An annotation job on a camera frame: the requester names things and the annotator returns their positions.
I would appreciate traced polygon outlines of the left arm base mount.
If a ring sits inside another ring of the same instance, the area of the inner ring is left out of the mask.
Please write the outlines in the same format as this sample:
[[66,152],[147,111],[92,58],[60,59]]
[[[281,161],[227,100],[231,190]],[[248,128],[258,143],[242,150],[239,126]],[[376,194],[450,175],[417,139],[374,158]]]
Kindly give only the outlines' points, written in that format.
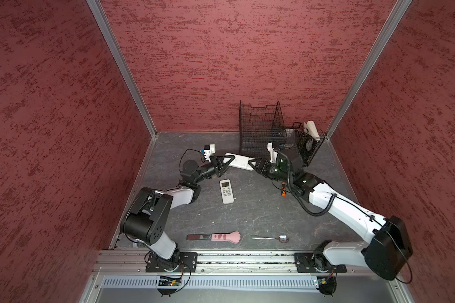
[[145,271],[147,273],[180,273],[182,270],[187,270],[187,273],[194,273],[197,260],[198,253],[196,252],[175,252],[168,260],[151,252],[145,257]]

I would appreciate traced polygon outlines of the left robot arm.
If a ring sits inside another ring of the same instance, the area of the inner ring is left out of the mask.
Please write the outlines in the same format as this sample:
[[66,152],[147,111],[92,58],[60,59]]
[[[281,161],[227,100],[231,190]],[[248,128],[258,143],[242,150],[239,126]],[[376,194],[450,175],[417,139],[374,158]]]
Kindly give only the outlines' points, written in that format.
[[145,244],[166,265],[177,266],[180,263],[178,244],[164,232],[170,210],[195,202],[201,192],[198,183],[214,176],[221,177],[234,160],[234,155],[210,156],[201,166],[194,160],[187,160],[180,170],[181,180],[177,187],[167,190],[142,188],[120,224],[121,233],[131,242]]

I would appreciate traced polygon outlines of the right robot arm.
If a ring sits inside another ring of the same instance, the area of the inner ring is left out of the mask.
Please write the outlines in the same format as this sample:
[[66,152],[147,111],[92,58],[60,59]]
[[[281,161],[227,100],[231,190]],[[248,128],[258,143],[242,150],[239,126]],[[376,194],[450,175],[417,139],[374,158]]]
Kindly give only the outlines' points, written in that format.
[[278,150],[274,163],[257,158],[248,164],[265,178],[280,181],[307,214],[330,214],[360,236],[360,242],[326,240],[320,244],[310,261],[318,272],[327,273],[339,265],[359,266],[385,280],[395,280],[409,267],[413,248],[402,219],[386,218],[339,194],[325,180],[299,168],[288,151]]

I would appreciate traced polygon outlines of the grey white remote control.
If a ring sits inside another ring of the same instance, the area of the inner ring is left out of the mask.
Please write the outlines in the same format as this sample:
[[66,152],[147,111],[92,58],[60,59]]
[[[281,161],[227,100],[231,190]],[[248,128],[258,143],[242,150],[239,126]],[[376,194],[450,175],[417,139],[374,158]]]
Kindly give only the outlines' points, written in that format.
[[224,162],[227,163],[228,161],[231,160],[231,156],[234,156],[234,159],[229,163],[230,167],[235,167],[237,169],[243,169],[243,170],[249,170],[253,171],[253,167],[249,164],[249,161],[253,160],[254,158],[242,156],[242,155],[237,155],[237,154],[232,154],[232,153],[226,153],[227,156],[226,159],[224,159]]

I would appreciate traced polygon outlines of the orange black screwdriver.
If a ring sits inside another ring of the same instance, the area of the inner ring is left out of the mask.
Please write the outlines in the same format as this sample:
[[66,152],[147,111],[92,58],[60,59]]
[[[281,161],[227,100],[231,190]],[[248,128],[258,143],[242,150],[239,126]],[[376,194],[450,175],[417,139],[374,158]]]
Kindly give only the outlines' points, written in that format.
[[286,194],[287,194],[286,183],[281,184],[281,194],[282,194],[282,197],[286,197]]

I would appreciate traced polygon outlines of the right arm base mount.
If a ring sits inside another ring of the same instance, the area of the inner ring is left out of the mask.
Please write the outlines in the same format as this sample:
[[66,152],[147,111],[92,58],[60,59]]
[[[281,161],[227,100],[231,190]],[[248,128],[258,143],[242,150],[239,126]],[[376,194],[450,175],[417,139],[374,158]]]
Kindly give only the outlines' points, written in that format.
[[331,265],[322,254],[298,252],[294,254],[294,264],[298,273],[346,273],[345,265]]

